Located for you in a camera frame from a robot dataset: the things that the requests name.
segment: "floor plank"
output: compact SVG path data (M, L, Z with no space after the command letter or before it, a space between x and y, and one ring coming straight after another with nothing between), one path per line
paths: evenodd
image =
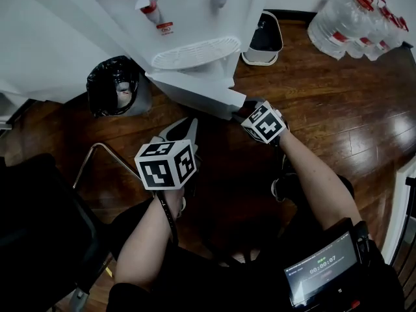
M268 99L289 121L291 131L354 185L356 203L378 246L391 214L395 172L416 150L416 73L408 49L376 62L340 61L311 45L303 23L282 22L284 48L270 67L239 62L234 89ZM65 105L36 102L0 139L6 163L51 153L72 185L95 142L106 142L130 165L143 143L167 125L195 114L153 87L153 107L141 116L95 119L86 96ZM182 247L212 257L202 235L230 253L236 232L250 230L250 246L286 226L296 206L278 204L269 192L274 178L273 149L250 139L236 124L196 113L203 165L196 197L178 220ZM145 200L145 191L103 150L94 155L79 194L106 223ZM104 311L112 280L104 273L92 289L87 311Z

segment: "trash can with black bag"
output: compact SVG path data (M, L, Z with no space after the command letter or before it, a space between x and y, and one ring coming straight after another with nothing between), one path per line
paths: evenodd
M102 116L134 116L151 108L150 82L143 69L125 56L96 66L86 81L91 113Z

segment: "white cube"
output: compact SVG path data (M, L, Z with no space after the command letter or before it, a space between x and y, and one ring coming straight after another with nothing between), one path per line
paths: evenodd
M146 190L180 189L196 171L190 140L144 144L135 162Z
M286 128L268 101L261 104L241 125L254 140L263 143L270 143Z

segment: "chair backrest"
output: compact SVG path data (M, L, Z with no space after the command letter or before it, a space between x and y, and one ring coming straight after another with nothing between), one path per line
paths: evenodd
M80 283L88 292L108 255L103 224L54 158L38 155L0 168L0 191L2 305L45 311Z

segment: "white trash bin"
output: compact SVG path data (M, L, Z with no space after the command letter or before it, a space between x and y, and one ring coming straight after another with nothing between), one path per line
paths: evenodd
M247 52L242 53L246 64L270 66L283 48L278 19L270 12L263 11Z

